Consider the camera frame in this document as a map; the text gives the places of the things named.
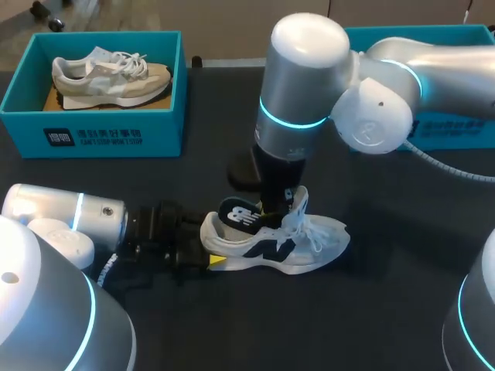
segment shoe box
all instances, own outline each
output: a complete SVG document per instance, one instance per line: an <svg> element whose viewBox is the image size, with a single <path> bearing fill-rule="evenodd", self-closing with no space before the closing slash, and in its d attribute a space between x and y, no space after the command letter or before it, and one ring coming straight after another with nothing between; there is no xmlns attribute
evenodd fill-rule
<svg viewBox="0 0 495 371"><path fill-rule="evenodd" d="M495 44L493 35L482 25L349 27L345 30L351 49L357 52L365 52L381 39L393 36L447 46ZM422 88L428 90L427 84ZM409 135L409 141L422 151L495 148L494 138L495 121L436 112L418 114Z"/></svg>
<svg viewBox="0 0 495 371"><path fill-rule="evenodd" d="M172 71L169 94L139 108L64 111L52 61L80 60L96 47L146 55ZM23 158L141 158L180 156L187 68L181 32L61 32L33 35L0 105Z"/></svg>

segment glowing blue ring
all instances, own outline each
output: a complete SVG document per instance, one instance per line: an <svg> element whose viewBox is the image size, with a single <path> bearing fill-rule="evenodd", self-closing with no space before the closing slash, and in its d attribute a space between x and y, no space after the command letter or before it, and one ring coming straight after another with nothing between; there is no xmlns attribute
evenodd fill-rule
<svg viewBox="0 0 495 371"><path fill-rule="evenodd" d="M96 299L94 298L94 290L93 290L93 286L91 286L90 280L88 280L85 274L83 274L83 276L84 278L86 278L87 286L90 288L90 296L91 296L90 322L87 324L86 334L83 337L83 341L80 344L80 347L76 352L76 355L74 356L74 358L72 358L72 361L70 361L65 371L72 371L76 366L76 364L79 362L80 357L82 357L84 350L87 347L87 343L90 341L91 333L93 331L93 326L94 326L94 317L96 315Z"/></svg>
<svg viewBox="0 0 495 371"><path fill-rule="evenodd" d="M459 290L459 299L457 300L457 310L459 311L459 321L461 322L461 327L463 328L464 336L466 337L467 342L469 343L469 345L471 345L471 348L476 353L478 358L481 359L481 362L483 362L484 365L486 367L488 367L488 369L490 369L490 371L495 371L495 369L488 363L488 361L485 359L485 357L483 357L481 355L480 351L475 347L475 345L473 344L473 341L471 341L471 338L469 337L469 334L467 333L466 326L464 325L463 314L461 313L461 294L463 292L463 287L464 287L464 283L466 282L466 279L467 279L467 276L466 276L466 278L464 278L463 284L461 285L461 288Z"/></svg>
<svg viewBox="0 0 495 371"><path fill-rule="evenodd" d="M263 105L263 102L261 101L261 97L260 97L260 107L261 107L261 110L268 116L269 119L271 119L272 121L276 122L277 124L280 124L282 126L286 126L287 128L291 128L291 129L310 129L310 128L314 128L315 126L318 126L318 125L322 124L326 120L326 117L325 117L322 120L320 120L318 122L315 122L313 124L305 124L305 125L291 124L290 122L282 121L279 118L276 118L273 114L271 114L270 112L268 112L268 110Z"/></svg>
<svg viewBox="0 0 495 371"><path fill-rule="evenodd" d="M421 80L419 79L418 74L415 71L413 71L410 66L407 66L407 65L405 65L403 63L400 63L397 60L381 60L381 61L382 62L386 62L386 63L392 63L392 64L394 64L396 66L399 66L400 68L403 68L404 70L408 71L416 79L416 81L418 82L418 85L419 85L419 95L420 95L420 97L423 97L423 86L421 84Z"/></svg>
<svg viewBox="0 0 495 371"><path fill-rule="evenodd" d="M72 223L72 230L77 230L77 226L79 226L81 209L83 207L83 198L84 198L84 193L80 193L79 196L77 197L77 206L76 206L76 212L74 213L74 222Z"/></svg>

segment shoe lace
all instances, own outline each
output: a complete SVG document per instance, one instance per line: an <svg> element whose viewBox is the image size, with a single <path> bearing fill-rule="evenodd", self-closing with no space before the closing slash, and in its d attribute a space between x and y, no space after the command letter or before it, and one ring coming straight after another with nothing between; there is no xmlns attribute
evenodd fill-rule
<svg viewBox="0 0 495 371"><path fill-rule="evenodd" d="M145 61L145 57L146 54L140 56L138 53L115 52L112 54L112 59L115 59L115 63L120 67L112 73L125 73L133 78L146 77L148 74L148 64Z"/></svg>
<svg viewBox="0 0 495 371"><path fill-rule="evenodd" d="M330 242L330 234L316 224L311 223L309 218L305 217L297 227L284 228L288 238L307 237L311 242L311 248L314 254L321 253L325 246Z"/></svg>

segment beige sneaker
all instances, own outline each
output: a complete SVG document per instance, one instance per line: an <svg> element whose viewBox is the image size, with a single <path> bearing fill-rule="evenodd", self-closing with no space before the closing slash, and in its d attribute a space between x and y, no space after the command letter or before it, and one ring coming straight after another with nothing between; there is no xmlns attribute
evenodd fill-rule
<svg viewBox="0 0 495 371"><path fill-rule="evenodd" d="M144 58L122 52L103 60L55 58L52 77L63 96L63 108L78 110L101 104L135 107L152 100L168 87L171 76L167 66L146 63Z"/></svg>

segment white sneaker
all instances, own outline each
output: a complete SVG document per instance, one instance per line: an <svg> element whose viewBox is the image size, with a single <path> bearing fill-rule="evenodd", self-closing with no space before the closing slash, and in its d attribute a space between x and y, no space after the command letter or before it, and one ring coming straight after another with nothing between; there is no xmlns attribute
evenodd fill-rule
<svg viewBox="0 0 495 371"><path fill-rule="evenodd" d="M92 54L82 60L53 60L53 82L66 110L101 104L136 107L157 97L170 83L167 66L146 63L145 56L137 53Z"/></svg>
<svg viewBox="0 0 495 371"><path fill-rule="evenodd" d="M350 242L345 224L326 216L305 214L308 190L304 186L298 187L292 211L283 218L280 228L261 226L254 235L247 231L259 224L261 212L254 205L240 202L244 204L229 213L222 213L222 207L220 215L208 213L201 226L204 247L211 254L227 258L213 266L214 270L238 271L264 265L286 274L301 274L335 260Z"/></svg>

